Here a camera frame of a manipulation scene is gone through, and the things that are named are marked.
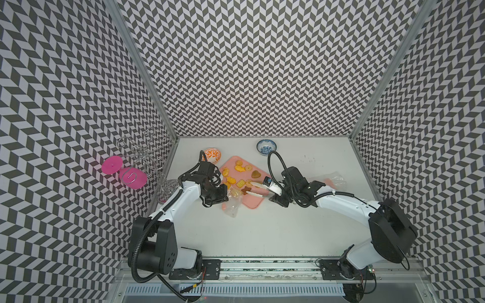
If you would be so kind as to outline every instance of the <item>white table surface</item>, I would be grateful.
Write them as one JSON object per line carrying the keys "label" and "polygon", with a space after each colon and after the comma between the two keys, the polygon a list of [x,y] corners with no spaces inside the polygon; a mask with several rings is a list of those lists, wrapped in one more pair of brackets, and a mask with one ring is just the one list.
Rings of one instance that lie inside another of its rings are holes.
{"label": "white table surface", "polygon": [[[224,164],[240,156],[267,171],[268,158],[259,154],[259,138],[183,138],[178,144],[169,179],[193,167],[199,151],[216,147]],[[338,171],[348,182],[347,192],[373,200],[357,158],[347,138],[273,138],[287,167],[297,167],[304,177]],[[275,178],[283,168],[271,157]],[[201,250],[204,256],[334,256],[351,244],[370,237],[369,229],[332,210],[290,204],[288,208],[264,200],[257,209],[241,205],[236,218],[221,205],[206,208],[200,200],[175,222],[178,246]]]}

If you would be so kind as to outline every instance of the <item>small bowl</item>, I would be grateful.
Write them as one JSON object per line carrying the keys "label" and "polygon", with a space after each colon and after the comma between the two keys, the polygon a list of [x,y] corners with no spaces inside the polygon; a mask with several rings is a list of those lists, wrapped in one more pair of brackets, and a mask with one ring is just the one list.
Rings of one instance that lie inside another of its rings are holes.
{"label": "small bowl", "polygon": [[263,139],[256,144],[256,149],[263,156],[267,156],[271,151],[276,150],[276,143],[273,140]]}
{"label": "small bowl", "polygon": [[204,153],[206,154],[207,161],[209,161],[212,164],[216,164],[220,159],[221,159],[221,152],[214,147],[208,148],[204,150]]}

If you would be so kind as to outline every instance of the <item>orange and white bowl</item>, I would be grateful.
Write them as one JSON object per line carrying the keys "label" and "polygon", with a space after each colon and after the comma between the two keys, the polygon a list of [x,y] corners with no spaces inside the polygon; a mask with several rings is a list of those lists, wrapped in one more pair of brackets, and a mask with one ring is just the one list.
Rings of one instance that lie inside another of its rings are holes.
{"label": "orange and white bowl", "polygon": [[221,159],[221,152],[217,148],[214,148],[214,147],[208,148],[204,150],[204,153],[206,154],[207,161],[209,161],[212,164],[216,164]]}

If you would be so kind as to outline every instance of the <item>blue and white bowl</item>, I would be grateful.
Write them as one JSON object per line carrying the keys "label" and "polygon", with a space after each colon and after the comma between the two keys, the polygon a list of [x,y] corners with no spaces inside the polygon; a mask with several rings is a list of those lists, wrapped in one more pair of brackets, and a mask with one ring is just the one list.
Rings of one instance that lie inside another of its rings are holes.
{"label": "blue and white bowl", "polygon": [[273,140],[263,139],[256,144],[256,149],[263,156],[267,156],[272,150],[276,150],[276,143]]}

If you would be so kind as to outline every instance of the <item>pink disc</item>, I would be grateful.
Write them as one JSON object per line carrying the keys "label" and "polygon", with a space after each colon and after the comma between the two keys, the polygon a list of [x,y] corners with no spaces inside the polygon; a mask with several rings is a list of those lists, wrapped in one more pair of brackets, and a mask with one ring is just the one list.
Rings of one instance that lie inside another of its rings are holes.
{"label": "pink disc", "polygon": [[133,188],[134,190],[138,190],[145,186],[148,178],[144,172],[134,167],[125,167],[120,170],[119,176],[121,183],[128,186],[129,188]]}
{"label": "pink disc", "polygon": [[107,158],[103,165],[101,165],[101,171],[104,174],[112,175],[120,170],[123,166],[123,159],[119,156],[111,156]]}

